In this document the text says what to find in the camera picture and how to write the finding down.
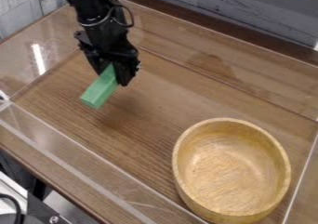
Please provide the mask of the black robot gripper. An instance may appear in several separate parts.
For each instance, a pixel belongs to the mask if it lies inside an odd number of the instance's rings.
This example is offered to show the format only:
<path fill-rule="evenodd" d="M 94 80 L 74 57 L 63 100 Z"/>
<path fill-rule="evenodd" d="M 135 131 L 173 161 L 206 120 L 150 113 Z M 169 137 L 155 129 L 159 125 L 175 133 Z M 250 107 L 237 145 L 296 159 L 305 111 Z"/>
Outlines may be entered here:
<path fill-rule="evenodd" d="M 114 63 L 115 79 L 127 86 L 141 65 L 139 51 L 129 40 L 134 22 L 127 23 L 125 15 L 78 17 L 78 20 L 83 30 L 75 32 L 75 37 L 97 74 Z"/>

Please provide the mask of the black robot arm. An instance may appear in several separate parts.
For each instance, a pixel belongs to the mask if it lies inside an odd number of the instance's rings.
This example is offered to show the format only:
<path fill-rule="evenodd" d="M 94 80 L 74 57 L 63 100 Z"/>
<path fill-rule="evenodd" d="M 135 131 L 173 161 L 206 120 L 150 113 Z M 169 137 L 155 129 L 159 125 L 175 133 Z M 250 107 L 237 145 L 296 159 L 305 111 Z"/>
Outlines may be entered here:
<path fill-rule="evenodd" d="M 131 10 L 119 0 L 66 0 L 75 9 L 81 31 L 74 36 L 98 75 L 110 66 L 115 80 L 127 86 L 139 71 L 139 51 L 129 39 Z"/>

